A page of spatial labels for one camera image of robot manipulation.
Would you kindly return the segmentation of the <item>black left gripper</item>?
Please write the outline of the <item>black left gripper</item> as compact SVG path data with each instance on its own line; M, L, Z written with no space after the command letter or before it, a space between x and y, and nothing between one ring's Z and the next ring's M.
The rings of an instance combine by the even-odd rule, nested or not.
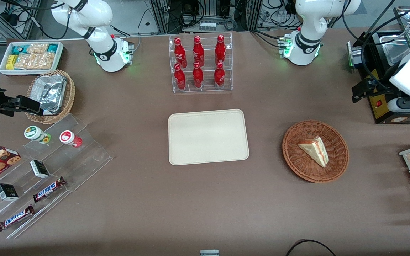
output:
M401 97L400 89L389 82L392 75L392 73L386 73L382 78L378 78L377 73L367 75L365 79L357 84L357 89L352 89L352 103L357 103L363 98L380 95L388 96L389 100Z

